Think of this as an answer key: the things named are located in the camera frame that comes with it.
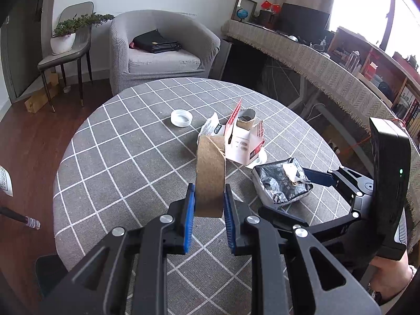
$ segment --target metal screw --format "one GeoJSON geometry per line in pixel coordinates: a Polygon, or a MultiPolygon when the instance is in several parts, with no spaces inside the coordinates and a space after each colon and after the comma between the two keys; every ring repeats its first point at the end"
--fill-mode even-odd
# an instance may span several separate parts
{"type": "Polygon", "coordinates": [[[260,222],[260,218],[258,218],[257,216],[249,216],[246,218],[246,221],[250,224],[258,224],[260,222]]]}
{"type": "Polygon", "coordinates": [[[125,229],[122,227],[116,227],[112,230],[112,235],[115,237],[121,237],[125,233],[125,229]]]}
{"type": "Polygon", "coordinates": [[[304,228],[297,228],[295,229],[295,234],[298,237],[305,238],[308,235],[308,231],[306,231],[304,228]]]}
{"type": "Polygon", "coordinates": [[[164,224],[169,224],[173,221],[173,216],[171,216],[170,214],[164,214],[163,216],[160,216],[159,220],[161,223],[164,224]]]}

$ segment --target bonsai plant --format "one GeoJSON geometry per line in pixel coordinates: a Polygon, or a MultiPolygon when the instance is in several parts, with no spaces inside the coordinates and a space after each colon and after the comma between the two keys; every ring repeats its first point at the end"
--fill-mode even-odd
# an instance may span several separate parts
{"type": "Polygon", "coordinates": [[[92,13],[91,15],[81,15],[78,18],[74,16],[73,19],[59,22],[55,27],[54,35],[51,38],[51,48],[53,53],[60,54],[70,51],[78,29],[91,25],[95,25],[96,27],[98,25],[102,25],[108,20],[112,20],[113,18],[114,16],[111,14],[102,15],[92,13]]]}

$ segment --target checkered tablecloth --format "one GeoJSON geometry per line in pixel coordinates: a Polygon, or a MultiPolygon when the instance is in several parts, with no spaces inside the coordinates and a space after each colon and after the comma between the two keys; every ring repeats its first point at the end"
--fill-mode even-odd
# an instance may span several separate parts
{"type": "MultiPolygon", "coordinates": [[[[54,183],[54,233],[57,252],[71,269],[116,226],[146,225],[185,197],[195,181],[196,141],[206,118],[228,118],[239,99],[264,120],[268,162],[293,156],[301,165],[326,171],[339,160],[321,136],[277,101],[247,88],[201,78],[154,81],[124,90],[99,107],[79,128],[67,148],[54,183]],[[193,115],[191,126],[171,124],[174,109],[193,115]]],[[[261,201],[251,170],[226,162],[226,183],[234,197],[254,212],[261,201]]],[[[348,214],[333,188],[312,193],[285,207],[309,224],[348,214]]],[[[251,258],[235,257],[227,245],[222,219],[195,218],[186,256],[168,257],[170,314],[249,314],[251,258]]],[[[130,313],[131,296],[126,313],[130,313]]]]}

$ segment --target desk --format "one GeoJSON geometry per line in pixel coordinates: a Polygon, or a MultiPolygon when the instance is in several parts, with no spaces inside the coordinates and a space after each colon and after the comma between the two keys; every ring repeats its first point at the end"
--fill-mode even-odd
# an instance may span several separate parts
{"type": "MultiPolygon", "coordinates": [[[[176,78],[126,89],[83,123],[56,175],[55,243],[67,269],[114,227],[145,225],[165,213],[172,201],[184,198],[188,182],[195,181],[198,131],[214,112],[228,118],[240,98],[243,107],[254,108],[264,120],[269,162],[294,156],[305,167],[338,168],[333,151],[304,120],[242,86],[176,78]],[[193,114],[192,126],[171,124],[172,110],[180,108],[193,114]]],[[[227,161],[226,176],[234,197],[257,212],[262,204],[251,170],[227,161]]],[[[284,208],[311,225],[348,214],[349,209],[334,188],[318,185],[284,208]]],[[[251,258],[230,253],[222,219],[195,218],[189,254],[169,255],[167,268],[171,314],[250,312],[251,258]]]]}
{"type": "MultiPolygon", "coordinates": [[[[369,117],[395,119],[395,114],[361,81],[312,48],[263,28],[234,20],[226,21],[222,32],[259,49],[304,76],[367,132],[370,132],[369,117]]],[[[320,112],[325,111],[319,105],[315,108],[320,112]]],[[[346,137],[344,127],[338,130],[346,137]]],[[[408,220],[408,227],[412,228],[412,237],[409,237],[411,248],[420,239],[420,153],[411,138],[410,143],[410,185],[407,193],[409,207],[406,209],[410,209],[412,218],[412,222],[408,220]]]]}

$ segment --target computer monitor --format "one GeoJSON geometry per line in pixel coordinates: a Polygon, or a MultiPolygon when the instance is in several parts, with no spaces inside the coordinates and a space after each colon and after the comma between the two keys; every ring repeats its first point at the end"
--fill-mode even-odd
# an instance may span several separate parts
{"type": "Polygon", "coordinates": [[[312,8],[284,3],[274,29],[285,35],[294,35],[301,42],[319,44],[330,15],[312,8]]]}

